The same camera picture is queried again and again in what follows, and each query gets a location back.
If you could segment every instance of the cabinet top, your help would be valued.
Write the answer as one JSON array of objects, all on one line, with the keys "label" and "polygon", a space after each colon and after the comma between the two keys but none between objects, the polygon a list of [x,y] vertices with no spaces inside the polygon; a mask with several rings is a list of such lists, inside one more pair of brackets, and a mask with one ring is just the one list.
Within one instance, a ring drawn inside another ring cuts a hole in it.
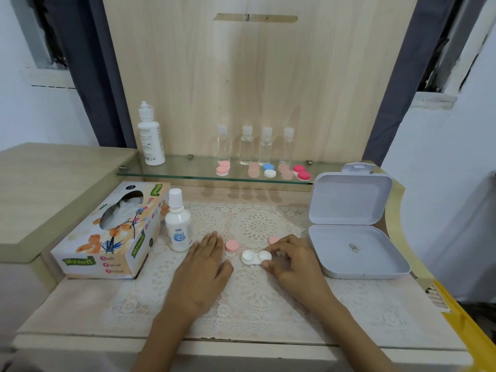
[{"label": "cabinet top", "polygon": [[118,184],[136,151],[25,143],[0,152],[0,262],[32,261]]}]

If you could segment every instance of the open plastic container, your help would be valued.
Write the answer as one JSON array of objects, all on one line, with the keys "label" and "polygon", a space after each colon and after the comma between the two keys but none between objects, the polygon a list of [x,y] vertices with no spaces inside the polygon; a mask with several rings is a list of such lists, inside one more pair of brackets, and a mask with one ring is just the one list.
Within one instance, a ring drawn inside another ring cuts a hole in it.
[{"label": "open plastic container", "polygon": [[315,178],[308,229],[322,270],[332,278],[394,279],[410,264],[375,224],[384,212],[393,180],[372,174],[374,165],[350,163],[341,172]]}]

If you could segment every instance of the white table edge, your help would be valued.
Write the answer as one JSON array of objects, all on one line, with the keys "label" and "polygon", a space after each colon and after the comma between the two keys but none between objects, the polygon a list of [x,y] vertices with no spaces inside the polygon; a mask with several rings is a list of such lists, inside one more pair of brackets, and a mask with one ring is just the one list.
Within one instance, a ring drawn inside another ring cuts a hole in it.
[{"label": "white table edge", "polygon": [[[17,349],[139,353],[145,341],[144,338],[18,334],[14,339],[13,346]],[[473,364],[472,356],[467,351],[388,348],[382,350],[394,363],[400,364],[456,366],[471,366]],[[181,355],[326,361],[344,359],[339,347],[214,341],[183,341],[177,353]]]}]

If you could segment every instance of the white bottle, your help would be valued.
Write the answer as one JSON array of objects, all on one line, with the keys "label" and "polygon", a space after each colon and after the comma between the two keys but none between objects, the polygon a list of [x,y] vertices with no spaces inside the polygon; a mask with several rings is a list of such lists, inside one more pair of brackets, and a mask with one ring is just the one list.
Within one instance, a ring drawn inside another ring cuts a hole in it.
[{"label": "white bottle", "polygon": [[294,130],[294,128],[284,128],[283,150],[279,164],[291,166],[291,163],[293,162],[293,153],[295,152]]},{"label": "white bottle", "polygon": [[164,145],[160,125],[153,121],[153,107],[143,100],[139,113],[141,122],[138,124],[138,129],[145,162],[151,166],[161,165],[165,162]]},{"label": "white bottle", "polygon": [[258,146],[258,162],[261,166],[270,163],[272,157],[272,128],[264,126],[262,128],[262,137],[260,137],[260,146]]},{"label": "white bottle", "polygon": [[183,206],[183,192],[179,188],[169,190],[170,211],[165,216],[165,226],[169,232],[170,248],[184,252],[193,245],[191,214]]},{"label": "white bottle", "polygon": [[253,160],[253,127],[243,125],[243,135],[239,142],[239,162],[242,165],[250,164]]},{"label": "white bottle", "polygon": [[229,136],[227,134],[227,124],[219,124],[217,127],[219,136],[217,137],[217,159],[219,162],[228,161],[229,154]]}]

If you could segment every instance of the person's left hand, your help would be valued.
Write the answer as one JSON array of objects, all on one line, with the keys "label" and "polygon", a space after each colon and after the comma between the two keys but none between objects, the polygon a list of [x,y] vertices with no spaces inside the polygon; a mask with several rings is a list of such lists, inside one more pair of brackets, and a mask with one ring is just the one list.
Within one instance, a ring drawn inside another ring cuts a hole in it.
[{"label": "person's left hand", "polygon": [[193,323],[206,313],[220,296],[233,272],[226,260],[219,270],[224,241],[217,231],[195,242],[174,278],[165,297],[163,312],[180,316]]}]

